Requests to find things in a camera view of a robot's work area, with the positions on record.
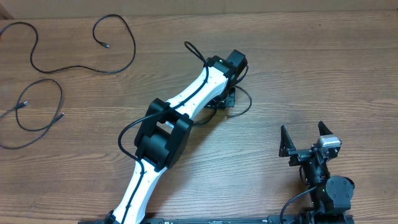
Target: wall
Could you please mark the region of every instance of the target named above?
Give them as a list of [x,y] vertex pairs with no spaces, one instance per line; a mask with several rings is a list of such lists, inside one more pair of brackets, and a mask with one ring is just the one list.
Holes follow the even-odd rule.
[[398,0],[0,0],[0,4],[7,17],[16,19],[398,8]]

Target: tabletop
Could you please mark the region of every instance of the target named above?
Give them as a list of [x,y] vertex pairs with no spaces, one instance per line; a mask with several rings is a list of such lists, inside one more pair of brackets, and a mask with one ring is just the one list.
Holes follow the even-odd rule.
[[[37,28],[33,61],[42,70],[87,65],[115,70],[127,64],[133,44],[117,18],[26,20]],[[29,54],[34,31],[9,28],[0,39],[0,112],[41,78],[63,88],[65,116],[33,145],[0,149],[1,223],[76,223],[104,216],[120,203],[134,170],[118,135],[142,117],[155,98],[168,100],[201,72],[205,57],[226,58],[237,49],[249,71],[236,106],[193,128],[176,165],[159,180],[147,214],[163,218],[265,217],[279,214],[305,190],[299,168],[278,157],[285,124],[297,148],[308,148],[323,121],[342,141],[328,162],[331,175],[356,188],[349,214],[356,223],[392,223],[398,215],[398,11],[302,12],[205,16],[125,17],[136,39],[136,59],[125,71],[100,74],[76,68],[46,75]],[[0,21],[4,27],[13,21]],[[59,101],[53,83],[33,86],[22,97],[21,123],[50,122]],[[210,114],[203,110],[201,116]],[[123,138],[133,152],[137,128]],[[2,119],[0,141],[16,146],[40,133],[21,130],[14,113]],[[288,213],[310,205],[309,197]]]

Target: wooden table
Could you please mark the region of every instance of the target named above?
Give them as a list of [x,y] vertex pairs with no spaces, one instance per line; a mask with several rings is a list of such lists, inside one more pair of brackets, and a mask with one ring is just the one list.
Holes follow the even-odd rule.
[[[82,64],[114,70],[132,56],[124,25],[110,18],[28,21],[39,32],[34,63],[43,70]],[[116,208],[130,181],[134,161],[118,148],[125,125],[144,115],[154,98],[167,100],[191,83],[202,63],[184,46],[203,55],[246,54],[249,72],[241,83],[252,109],[238,118],[248,99],[220,111],[194,128],[173,169],[160,179],[148,204],[155,217],[264,217],[278,214],[305,189],[299,168],[278,157],[280,126],[287,125],[298,148],[318,138],[322,120],[343,140],[332,175],[356,183],[356,223],[394,223],[398,215],[398,12],[270,13],[214,16],[127,17],[137,57],[124,72],[102,75],[73,69],[53,75],[29,63],[34,32],[14,26],[0,40],[0,109],[13,107],[21,91],[40,78],[63,90],[65,117],[35,144],[0,149],[1,223],[76,223],[103,218]],[[0,21],[0,27],[12,21]],[[27,127],[46,125],[58,103],[51,83],[24,95],[20,110]],[[123,144],[134,152],[132,129]],[[1,121],[0,140],[16,145],[38,133],[17,127],[10,114]],[[301,199],[286,213],[309,205]]]

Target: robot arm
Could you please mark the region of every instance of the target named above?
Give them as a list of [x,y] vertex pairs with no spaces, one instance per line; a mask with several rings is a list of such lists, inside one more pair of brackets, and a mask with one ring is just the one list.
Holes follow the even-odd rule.
[[[157,181],[178,161],[185,149],[193,124],[192,119],[210,101],[219,103],[220,99],[225,99],[247,65],[245,55],[237,50],[234,50],[226,60],[214,56],[208,58],[206,62],[209,71],[208,81],[184,105],[171,110],[202,85],[206,77],[206,68],[203,68],[199,77],[177,96],[166,102],[157,98],[150,104],[146,116],[162,111],[166,113],[142,122],[134,140],[137,146],[136,156],[140,161],[136,161],[132,179],[121,203],[114,211],[110,211],[104,221],[105,224],[140,224]],[[157,125],[158,122],[170,125],[173,128],[172,132],[164,131]],[[139,182],[142,169],[140,163],[145,170],[141,182]]]

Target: wood grain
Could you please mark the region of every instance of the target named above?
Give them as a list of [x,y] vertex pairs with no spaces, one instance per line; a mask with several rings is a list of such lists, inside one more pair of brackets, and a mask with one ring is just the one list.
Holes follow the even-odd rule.
[[[50,70],[81,64],[113,70],[132,56],[123,24],[110,18],[91,36],[97,18],[28,21],[39,32],[34,63]],[[263,217],[304,190],[298,167],[278,158],[280,126],[297,147],[318,137],[317,122],[343,140],[333,175],[356,183],[356,223],[394,223],[398,216],[398,12],[272,13],[220,16],[126,17],[137,41],[137,57],[126,71],[102,75],[82,69],[53,75],[29,63],[33,31],[14,26],[0,40],[0,112],[21,91],[44,77],[58,81],[66,113],[35,144],[0,150],[0,223],[76,223],[103,218],[120,202],[134,163],[118,149],[119,132],[140,118],[156,97],[167,100],[191,83],[201,62],[185,47],[189,40],[206,57],[246,54],[249,73],[241,86],[253,97],[244,116],[226,119],[248,105],[220,111],[193,129],[181,159],[160,179],[147,212],[164,218]],[[10,21],[0,21],[0,27]],[[46,125],[59,90],[51,83],[24,95],[20,110],[27,127]],[[134,151],[133,129],[124,137]],[[10,114],[1,121],[0,141],[16,145],[38,133],[21,131]],[[308,199],[293,203],[297,213]]]

